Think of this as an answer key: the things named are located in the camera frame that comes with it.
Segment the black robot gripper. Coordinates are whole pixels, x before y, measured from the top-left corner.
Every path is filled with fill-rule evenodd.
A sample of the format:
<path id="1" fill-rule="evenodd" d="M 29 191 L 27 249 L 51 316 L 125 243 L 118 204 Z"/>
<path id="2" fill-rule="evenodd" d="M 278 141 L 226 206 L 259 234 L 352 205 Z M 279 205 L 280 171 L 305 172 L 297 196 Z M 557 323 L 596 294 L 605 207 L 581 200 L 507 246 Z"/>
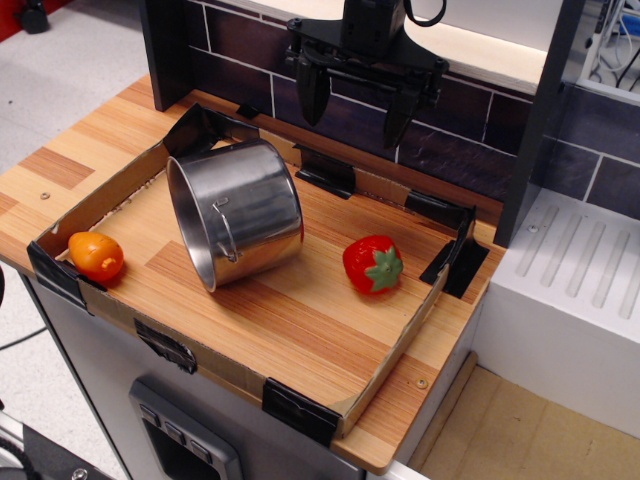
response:
<path id="1" fill-rule="evenodd" d="M 383 147 L 397 147 L 418 107 L 436 105 L 449 68 L 445 59 L 408 36 L 405 23 L 433 27 L 447 6 L 443 1 L 435 16 L 421 18 L 410 1 L 346 1 L 339 20 L 290 19 L 286 63 L 295 70 L 304 120 L 311 126 L 320 121 L 334 77 L 381 88 L 394 93 Z"/>

